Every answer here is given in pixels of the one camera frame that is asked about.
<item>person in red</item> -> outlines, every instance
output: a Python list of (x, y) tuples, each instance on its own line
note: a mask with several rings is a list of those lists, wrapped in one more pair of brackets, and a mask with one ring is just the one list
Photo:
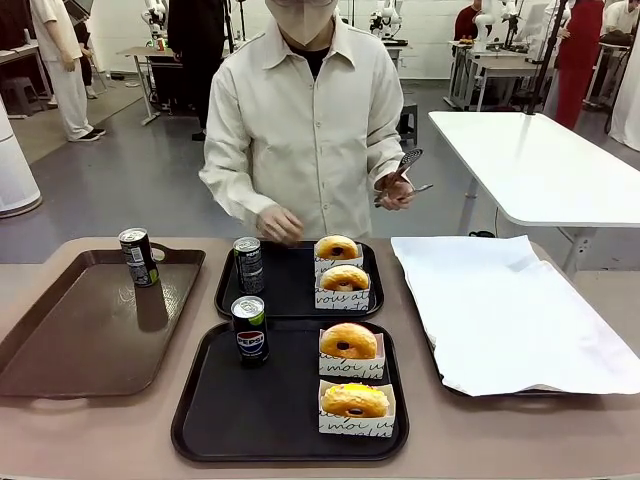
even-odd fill
[(454, 40), (461, 38), (476, 38), (478, 27), (473, 23), (475, 16), (482, 10), (482, 0), (473, 0), (473, 4), (460, 10), (456, 18), (456, 26), (453, 34)]
[(558, 35), (563, 39), (557, 58), (558, 107), (555, 121), (573, 130), (578, 122), (593, 65), (598, 57), (602, 0), (576, 0), (571, 20)]

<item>paper sheet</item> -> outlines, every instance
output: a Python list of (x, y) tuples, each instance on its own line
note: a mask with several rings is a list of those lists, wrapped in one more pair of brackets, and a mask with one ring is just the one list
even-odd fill
[(527, 237), (394, 238), (443, 383), (640, 393), (640, 360)]

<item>pepsi logo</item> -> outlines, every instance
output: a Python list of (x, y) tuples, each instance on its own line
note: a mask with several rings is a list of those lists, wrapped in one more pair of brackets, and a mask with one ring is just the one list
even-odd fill
[(240, 350), (249, 355), (258, 353), (264, 345), (264, 333), (262, 332), (240, 332), (236, 338)]

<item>beige shirt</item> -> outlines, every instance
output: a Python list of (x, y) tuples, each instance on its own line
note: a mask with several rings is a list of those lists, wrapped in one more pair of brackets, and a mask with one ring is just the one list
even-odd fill
[(402, 158), (397, 71), (382, 42), (336, 22), (314, 82), (272, 20), (213, 79), (200, 178), (234, 217), (254, 227), (278, 203), (305, 237), (371, 232), (373, 182)]
[(82, 52), (78, 46), (78, 39), (73, 31), (71, 18), (62, 0), (30, 0), (33, 27), (40, 47), (40, 55), (45, 62), (60, 59), (60, 50), (53, 42), (51, 35), (44, 26), (47, 22), (57, 22), (66, 50), (73, 58), (80, 58)]
[(620, 30), (623, 33), (631, 33), (633, 27), (635, 27), (638, 21), (638, 9), (629, 13), (629, 2), (627, 0), (621, 0), (612, 5), (609, 5), (604, 11), (604, 18), (602, 21), (602, 33), (607, 33), (607, 30)]

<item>can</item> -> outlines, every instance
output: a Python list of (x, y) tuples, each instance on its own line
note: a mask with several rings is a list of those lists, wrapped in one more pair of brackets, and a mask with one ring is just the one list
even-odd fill
[(260, 240), (244, 237), (233, 243), (240, 291), (254, 295), (264, 290), (264, 270)]
[(150, 287), (159, 278), (158, 267), (151, 255), (149, 235), (144, 228), (129, 228), (118, 235), (125, 262), (133, 283), (139, 287)]
[(264, 302), (259, 297), (241, 297), (231, 305), (231, 317), (242, 365), (263, 365), (269, 357)]

